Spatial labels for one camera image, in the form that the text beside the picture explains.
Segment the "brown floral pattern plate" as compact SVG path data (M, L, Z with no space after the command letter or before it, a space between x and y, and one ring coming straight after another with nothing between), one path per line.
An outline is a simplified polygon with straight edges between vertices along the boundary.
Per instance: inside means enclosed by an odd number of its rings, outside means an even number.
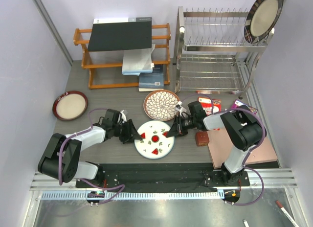
M169 121L176 115L175 106L179 97L169 90L156 90L149 93L143 103L146 115L159 121Z

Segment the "red rimmed cream plate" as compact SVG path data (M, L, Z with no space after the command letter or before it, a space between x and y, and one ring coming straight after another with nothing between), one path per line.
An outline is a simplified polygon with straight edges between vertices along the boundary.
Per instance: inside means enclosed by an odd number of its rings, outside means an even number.
M80 117L88 107L88 98L80 91L67 91L53 103L54 116L62 121L71 121Z

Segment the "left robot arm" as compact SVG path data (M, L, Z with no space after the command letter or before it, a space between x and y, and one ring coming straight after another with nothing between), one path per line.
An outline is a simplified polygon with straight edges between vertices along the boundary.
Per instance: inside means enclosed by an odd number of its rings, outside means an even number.
M38 172L57 179L59 185L73 179L85 179L93 187L100 187L104 181L102 167L80 161L80 154L112 137L119 138L123 144L141 139L133 121L126 118L124 110L106 109L105 115L85 130L67 135L53 134L38 163Z

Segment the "white watermelon plate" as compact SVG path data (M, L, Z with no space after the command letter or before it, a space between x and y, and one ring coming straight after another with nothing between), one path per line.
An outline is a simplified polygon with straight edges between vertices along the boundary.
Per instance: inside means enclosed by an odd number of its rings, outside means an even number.
M135 140L136 150L147 159L160 159L168 155L175 143L174 137L167 137L170 126L163 122L152 120L142 124L137 132L140 140Z

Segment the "black rimmed beige plate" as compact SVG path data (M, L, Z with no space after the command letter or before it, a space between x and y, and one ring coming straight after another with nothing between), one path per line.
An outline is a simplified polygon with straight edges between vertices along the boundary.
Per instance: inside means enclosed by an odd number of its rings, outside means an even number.
M256 0L245 21L244 38L250 44L263 40L276 25L284 0Z

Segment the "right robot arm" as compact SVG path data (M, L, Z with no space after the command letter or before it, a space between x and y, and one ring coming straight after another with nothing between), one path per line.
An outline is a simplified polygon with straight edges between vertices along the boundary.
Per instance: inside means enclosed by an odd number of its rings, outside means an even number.
M203 132L225 128L232 148L222 163L221 180L225 185L237 183L251 151L258 148L267 135L263 123L246 105L211 115L206 114L198 101L189 103L188 108L190 113L186 113L180 103L176 105L178 115L174 117L174 123L166 136L184 136L189 129L194 128Z

